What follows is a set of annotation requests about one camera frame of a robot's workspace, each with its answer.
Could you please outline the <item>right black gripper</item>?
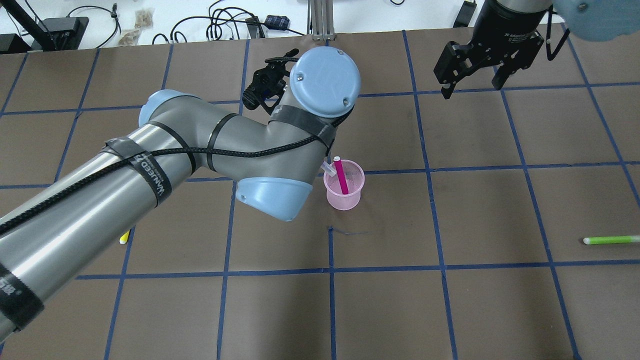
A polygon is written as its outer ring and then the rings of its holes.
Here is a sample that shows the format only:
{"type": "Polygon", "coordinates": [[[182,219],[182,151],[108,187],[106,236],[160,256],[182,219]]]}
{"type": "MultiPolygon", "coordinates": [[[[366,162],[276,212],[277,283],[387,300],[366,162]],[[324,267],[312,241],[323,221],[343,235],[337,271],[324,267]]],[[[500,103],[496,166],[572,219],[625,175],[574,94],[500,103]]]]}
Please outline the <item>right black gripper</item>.
{"type": "Polygon", "coordinates": [[[532,66],[543,37],[537,31],[548,9],[546,0],[485,0],[470,44],[449,41],[433,69],[441,95],[449,100],[462,79],[473,75],[475,66],[498,66],[493,87],[500,91],[519,69],[532,66]]]}

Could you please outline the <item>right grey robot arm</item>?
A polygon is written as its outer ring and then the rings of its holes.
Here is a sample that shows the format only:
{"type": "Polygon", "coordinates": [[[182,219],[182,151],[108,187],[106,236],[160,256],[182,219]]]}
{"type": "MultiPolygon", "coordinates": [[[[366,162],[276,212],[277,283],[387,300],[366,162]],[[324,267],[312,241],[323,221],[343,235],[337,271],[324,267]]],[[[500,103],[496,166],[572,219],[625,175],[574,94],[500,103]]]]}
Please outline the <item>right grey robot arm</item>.
{"type": "Polygon", "coordinates": [[[491,84],[500,91],[541,49],[553,61],[572,34],[595,43],[635,34],[639,14],[637,0],[486,0],[470,41],[446,43],[433,72],[446,100],[483,68],[497,68],[491,84]]]}

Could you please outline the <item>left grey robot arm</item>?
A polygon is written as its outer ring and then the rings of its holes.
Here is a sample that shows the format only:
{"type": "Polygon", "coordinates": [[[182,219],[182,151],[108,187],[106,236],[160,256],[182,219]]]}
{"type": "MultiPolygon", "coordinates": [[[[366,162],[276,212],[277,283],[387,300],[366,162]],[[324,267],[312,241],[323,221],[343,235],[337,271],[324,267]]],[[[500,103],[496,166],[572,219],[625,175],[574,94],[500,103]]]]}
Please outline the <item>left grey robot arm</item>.
{"type": "Polygon", "coordinates": [[[267,124],[162,89],[139,127],[1,219],[1,340],[25,330],[63,287],[200,168],[237,183],[236,198],[292,221],[313,191],[361,74],[350,55],[314,47],[285,71],[267,124]]]}

